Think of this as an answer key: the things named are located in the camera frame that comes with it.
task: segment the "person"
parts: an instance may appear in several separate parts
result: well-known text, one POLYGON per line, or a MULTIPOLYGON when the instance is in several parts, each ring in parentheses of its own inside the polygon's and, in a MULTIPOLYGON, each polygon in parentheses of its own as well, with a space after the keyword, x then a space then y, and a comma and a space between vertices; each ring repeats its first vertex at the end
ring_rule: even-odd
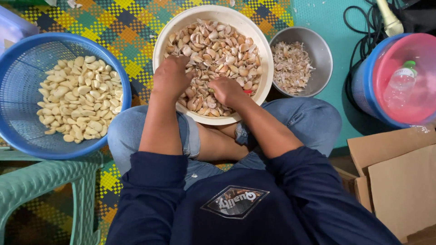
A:
POLYGON ((188 61, 165 59, 149 105, 109 127, 123 189, 106 245, 401 244, 328 162, 341 129, 336 109, 313 98, 259 106, 218 78, 209 87, 242 122, 201 125, 174 106, 194 77, 188 61), (224 172, 214 160, 238 162, 224 172))

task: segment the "green plastic stool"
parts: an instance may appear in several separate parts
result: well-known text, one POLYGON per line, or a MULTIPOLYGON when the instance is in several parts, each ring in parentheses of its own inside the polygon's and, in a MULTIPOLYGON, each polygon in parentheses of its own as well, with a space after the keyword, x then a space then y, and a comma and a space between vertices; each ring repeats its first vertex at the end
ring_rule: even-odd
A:
POLYGON ((4 243, 6 221, 17 207, 66 183, 72 184, 74 197, 70 245, 98 244, 100 230, 93 232, 95 173, 104 165, 103 154, 96 152, 78 160, 54 161, 0 147, 0 161, 19 160, 40 162, 0 175, 0 245, 4 243))

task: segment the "colorful checkered mat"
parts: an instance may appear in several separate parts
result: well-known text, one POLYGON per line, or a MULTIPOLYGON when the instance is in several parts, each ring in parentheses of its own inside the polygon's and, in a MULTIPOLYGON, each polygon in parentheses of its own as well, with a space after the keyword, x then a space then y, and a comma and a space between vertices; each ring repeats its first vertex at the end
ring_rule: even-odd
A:
MULTIPOLYGON (((58 0, 58 7, 6 6, 29 22, 36 22, 41 32, 70 32, 87 37, 111 51, 122 63, 132 87, 132 106, 146 105, 153 87, 153 48, 157 36, 165 24, 182 11, 206 4, 230 7, 227 0, 76 0, 83 6, 72 9, 66 0, 58 0)), ((233 9, 249 17, 269 40, 286 27, 293 26, 293 6, 290 0, 236 0, 233 9)), ((229 164, 222 164, 224 170, 229 164)), ((107 163, 97 176, 98 228, 102 231, 101 244, 106 241, 107 231, 116 213, 119 191, 122 188, 119 171, 114 162, 107 163)), ((35 230, 38 224, 53 227, 53 238, 45 238, 44 244, 68 243, 71 233, 72 212, 68 205, 60 204, 59 196, 68 193, 68 188, 59 188, 50 193, 54 198, 35 199, 16 211, 10 219, 10 229, 35 230), (23 224, 20 214, 37 216, 23 224)), ((23 232, 11 233, 17 241, 23 232)))

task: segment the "water bottle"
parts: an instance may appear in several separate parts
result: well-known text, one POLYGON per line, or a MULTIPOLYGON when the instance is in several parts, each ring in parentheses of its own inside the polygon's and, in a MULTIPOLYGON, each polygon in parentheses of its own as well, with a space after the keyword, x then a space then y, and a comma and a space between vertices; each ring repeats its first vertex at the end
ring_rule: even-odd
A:
POLYGON ((416 82, 415 65, 414 61, 406 61, 392 75, 384 94, 384 99, 389 108, 399 109, 406 105, 416 82))

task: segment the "blue plastic basket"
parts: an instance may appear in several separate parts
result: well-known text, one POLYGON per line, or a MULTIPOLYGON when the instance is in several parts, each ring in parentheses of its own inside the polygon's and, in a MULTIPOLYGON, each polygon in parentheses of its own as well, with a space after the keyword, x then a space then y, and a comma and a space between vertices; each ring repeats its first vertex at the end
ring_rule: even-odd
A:
POLYGON ((356 74, 353 77, 353 81, 351 82, 351 91, 357 105, 369 115, 395 128, 408 128, 410 126, 392 120, 383 111, 383 109, 377 102, 377 98, 374 94, 374 89, 372 85, 372 73, 374 70, 375 62, 377 61, 379 56, 386 52, 385 49, 388 49, 390 47, 390 44, 408 35, 410 35, 410 33, 399 34, 393 37, 386 38, 385 40, 380 42, 374 48, 368 58, 366 58, 359 66, 356 74))
POLYGON ((0 137, 24 153, 54 160, 83 156, 105 146, 107 135, 80 144, 65 142, 61 133, 46 135, 47 128, 36 115, 37 102, 42 101, 39 83, 47 77, 44 72, 53 69, 59 59, 85 55, 95 55, 119 73, 124 93, 121 111, 130 108, 129 78, 107 49, 74 34, 38 34, 14 44, 0 57, 0 137))

